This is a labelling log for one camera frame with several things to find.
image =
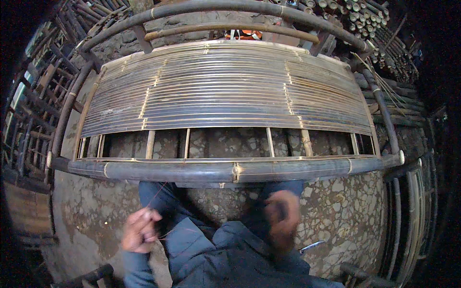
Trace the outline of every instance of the blue jacket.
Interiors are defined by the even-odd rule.
[[[240,221],[225,223],[209,241],[186,218],[167,235],[166,246],[173,287],[344,287],[310,276],[296,250],[274,262],[267,244]],[[126,287],[157,287],[149,254],[124,252],[123,257]]]

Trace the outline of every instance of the stone floor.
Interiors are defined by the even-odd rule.
[[[147,30],[159,30],[187,24],[189,22],[216,22],[218,19],[239,22],[256,22],[260,17],[254,13],[213,12],[197,13],[184,18],[164,18],[146,25]],[[165,44],[194,41],[205,38],[195,33],[172,36],[153,42],[155,47]],[[140,51],[132,32],[116,35],[95,48],[96,55],[105,62]],[[76,57],[75,63],[81,64]],[[92,72],[78,99],[88,94],[95,79]],[[79,114],[72,112],[66,130],[62,155],[71,157],[73,137]],[[378,126],[380,144],[386,142],[385,130]],[[419,129],[399,131],[402,147],[409,157],[419,154],[424,146]],[[304,155],[297,131],[273,129],[276,156]],[[147,134],[136,132],[129,135],[114,135],[123,139],[114,145],[110,155],[135,157],[145,154]],[[174,158],[180,134],[159,131],[154,146],[155,158]],[[332,137],[324,132],[312,132],[315,155],[349,154],[352,147],[344,137]],[[190,141],[190,157],[264,157],[268,156],[268,144],[264,130],[259,129],[210,129],[193,130]],[[216,223],[238,219],[244,209],[251,207],[257,199],[257,188],[189,189],[189,197]],[[335,278],[340,274],[339,265],[347,261],[367,271],[379,266],[380,247],[383,244],[386,219],[386,190],[381,172],[371,172],[339,179],[306,183],[301,196],[302,221],[296,235],[296,247],[302,248],[318,240],[327,243],[309,250],[304,256],[311,266],[311,275]],[[103,263],[110,263],[115,276],[123,276],[120,257],[120,239],[127,216],[140,208],[137,184],[93,180],[57,171],[53,193],[53,216],[59,245],[43,248],[42,254],[55,281],[63,281],[89,272]],[[160,287],[171,286],[167,259],[160,243],[154,247],[151,266]]]

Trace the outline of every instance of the dark pants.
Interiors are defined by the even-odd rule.
[[[303,180],[266,183],[254,208],[246,212],[240,221],[262,241],[269,243],[270,227],[264,216],[264,200],[269,198],[271,193],[280,190],[289,190],[300,197],[303,183]],[[162,215],[163,219],[159,222],[160,236],[187,217],[208,239],[211,239],[218,228],[187,198],[185,189],[176,187],[174,183],[141,181],[139,198],[143,207],[149,206]]]

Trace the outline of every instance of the workshop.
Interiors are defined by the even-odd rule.
[[[3,287],[457,287],[455,5],[21,3]]]

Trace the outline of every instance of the hand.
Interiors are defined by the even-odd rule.
[[[266,218],[271,225],[269,236],[278,254],[288,254],[295,245],[296,228],[301,221],[299,198],[293,192],[281,190],[266,200]]]
[[[128,216],[126,220],[122,248],[129,252],[148,253],[152,242],[157,240],[155,222],[162,219],[162,216],[148,207]]]

